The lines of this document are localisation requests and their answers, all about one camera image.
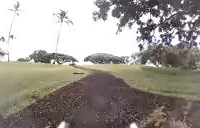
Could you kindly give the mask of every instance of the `sky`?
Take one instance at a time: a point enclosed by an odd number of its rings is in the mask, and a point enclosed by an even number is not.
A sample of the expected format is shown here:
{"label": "sky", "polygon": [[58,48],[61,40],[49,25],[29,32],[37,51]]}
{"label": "sky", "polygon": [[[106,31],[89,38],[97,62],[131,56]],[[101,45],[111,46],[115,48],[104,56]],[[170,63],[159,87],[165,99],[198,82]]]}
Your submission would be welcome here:
{"label": "sky", "polygon": [[[82,61],[94,53],[129,56],[139,51],[135,29],[126,28],[116,35],[117,19],[110,17],[106,22],[93,21],[92,12],[97,9],[94,0],[0,0],[0,37],[8,35],[13,17],[13,12],[8,9],[13,8],[17,1],[23,11],[15,18],[12,28],[16,39],[10,41],[10,60],[28,57],[34,50],[55,51],[59,24],[53,13],[60,9],[68,11],[74,25],[62,26],[59,53]],[[7,50],[4,42],[0,42],[0,47]]]}

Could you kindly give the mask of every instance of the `green lawn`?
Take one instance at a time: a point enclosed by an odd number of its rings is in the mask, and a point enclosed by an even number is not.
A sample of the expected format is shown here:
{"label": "green lawn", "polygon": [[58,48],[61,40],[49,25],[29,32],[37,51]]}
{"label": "green lawn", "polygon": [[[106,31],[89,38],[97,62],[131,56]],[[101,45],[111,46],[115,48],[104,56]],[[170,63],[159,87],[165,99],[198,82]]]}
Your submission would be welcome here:
{"label": "green lawn", "polygon": [[85,75],[69,65],[0,62],[0,111],[4,116]]}
{"label": "green lawn", "polygon": [[152,93],[200,100],[200,72],[138,65],[86,65],[123,78],[134,88]]}

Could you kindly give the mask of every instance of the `distant tree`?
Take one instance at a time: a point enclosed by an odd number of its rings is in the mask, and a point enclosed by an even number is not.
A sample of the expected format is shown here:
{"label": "distant tree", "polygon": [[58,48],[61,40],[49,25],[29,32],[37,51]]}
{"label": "distant tree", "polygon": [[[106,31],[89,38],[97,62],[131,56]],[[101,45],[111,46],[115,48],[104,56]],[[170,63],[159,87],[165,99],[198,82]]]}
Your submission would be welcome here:
{"label": "distant tree", "polygon": [[129,64],[130,63],[130,57],[129,56],[121,56],[120,57],[123,62],[125,62],[126,64]]}
{"label": "distant tree", "polygon": [[29,62],[30,60],[29,60],[29,58],[18,58],[17,61],[19,61],[19,62]]}
{"label": "distant tree", "polygon": [[182,69],[200,68],[200,48],[179,48],[163,45],[148,45],[141,53],[141,64],[150,61],[157,67],[176,67]]}
{"label": "distant tree", "polygon": [[55,50],[55,53],[57,53],[62,24],[67,23],[68,25],[70,25],[70,24],[73,25],[73,22],[69,19],[66,11],[60,10],[59,13],[54,13],[53,15],[59,19],[59,21],[57,23],[60,23],[60,29],[59,29],[58,36],[57,36],[56,50]]}
{"label": "distant tree", "polygon": [[58,64],[63,64],[66,62],[78,62],[73,56],[61,54],[61,53],[47,53],[42,57],[42,63],[51,63],[51,60],[55,60]]}
{"label": "distant tree", "polygon": [[10,26],[10,30],[9,30],[9,33],[8,33],[8,37],[7,38],[4,38],[3,36],[0,38],[0,41],[1,42],[7,42],[7,55],[8,55],[8,62],[10,61],[10,54],[9,54],[9,46],[10,46],[10,39],[14,39],[14,35],[11,34],[11,30],[12,30],[12,27],[13,27],[13,24],[14,24],[14,19],[15,19],[15,16],[19,16],[19,7],[20,7],[20,3],[17,2],[15,5],[13,5],[13,9],[8,9],[10,11],[13,11],[14,12],[14,16],[12,18],[12,22],[11,22],[11,26]]}
{"label": "distant tree", "polygon": [[139,52],[131,54],[130,58],[131,58],[131,64],[134,65],[141,64],[141,54]]}
{"label": "distant tree", "polygon": [[93,19],[119,20],[119,33],[125,27],[137,26],[137,42],[170,45],[178,38],[189,48],[200,44],[200,0],[96,0],[99,11]]}
{"label": "distant tree", "polygon": [[84,58],[84,61],[90,61],[94,64],[125,64],[123,59],[118,56],[107,53],[96,53]]}
{"label": "distant tree", "polygon": [[35,50],[31,55],[29,55],[30,60],[34,60],[34,62],[42,62],[43,56],[47,54],[45,50]]}

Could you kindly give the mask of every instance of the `dirt path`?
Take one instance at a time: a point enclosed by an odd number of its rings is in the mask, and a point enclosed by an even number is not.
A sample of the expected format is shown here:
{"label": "dirt path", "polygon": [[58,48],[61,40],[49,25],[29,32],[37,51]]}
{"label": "dirt path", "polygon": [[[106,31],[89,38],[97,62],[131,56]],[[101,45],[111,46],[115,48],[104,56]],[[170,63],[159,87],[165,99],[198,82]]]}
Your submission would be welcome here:
{"label": "dirt path", "polygon": [[[163,111],[167,120],[186,120],[191,127],[200,128],[200,104],[197,102],[142,92],[102,72],[71,85],[12,115],[8,118],[8,126],[55,128],[65,120],[71,128],[126,128],[131,122],[144,124],[150,113],[165,106]],[[187,112],[187,119],[183,119],[187,104],[191,105],[190,113]]]}

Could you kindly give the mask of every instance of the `ground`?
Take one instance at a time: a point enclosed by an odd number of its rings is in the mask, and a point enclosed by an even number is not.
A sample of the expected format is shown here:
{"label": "ground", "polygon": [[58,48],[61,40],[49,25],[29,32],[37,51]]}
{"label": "ground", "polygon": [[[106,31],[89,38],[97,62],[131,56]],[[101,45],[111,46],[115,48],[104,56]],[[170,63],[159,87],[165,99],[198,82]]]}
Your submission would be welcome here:
{"label": "ground", "polygon": [[[136,122],[142,127],[146,126],[147,128],[153,128],[150,126],[152,124],[157,126],[163,125],[165,128],[170,127],[171,124],[179,125],[178,128],[185,125],[200,128],[200,101],[192,101],[194,98],[189,100],[188,97],[183,99],[163,96],[161,94],[164,90],[160,90],[160,85],[155,87],[155,89],[158,89],[157,92],[160,92],[160,95],[157,95],[142,91],[144,89],[138,89],[144,88],[144,84],[130,86],[129,82],[127,82],[133,79],[133,81],[139,80],[147,83],[147,77],[154,81],[156,80],[153,78],[166,78],[164,81],[169,86],[173,85],[175,87],[174,82],[178,79],[178,76],[174,75],[174,72],[177,75],[184,74],[186,78],[190,75],[189,72],[178,70],[164,71],[163,69],[138,68],[138,66],[125,65],[106,65],[104,68],[102,67],[104,66],[70,67],[72,70],[82,71],[86,74],[89,72],[89,75],[68,86],[57,89],[26,108],[21,109],[19,112],[8,116],[6,118],[6,125],[15,128],[34,126],[56,127],[61,121],[65,120],[71,124],[72,128],[124,128],[131,122]],[[173,84],[168,82],[167,78],[169,76],[175,78],[174,81],[171,81],[170,78],[170,82],[173,82]],[[200,74],[195,73],[195,75],[189,77],[197,80]]]}
{"label": "ground", "polygon": [[87,65],[82,67],[113,74],[139,90],[189,100],[200,100],[200,71],[138,65]]}
{"label": "ground", "polygon": [[15,113],[39,98],[79,80],[85,74],[69,65],[0,62],[0,111]]}

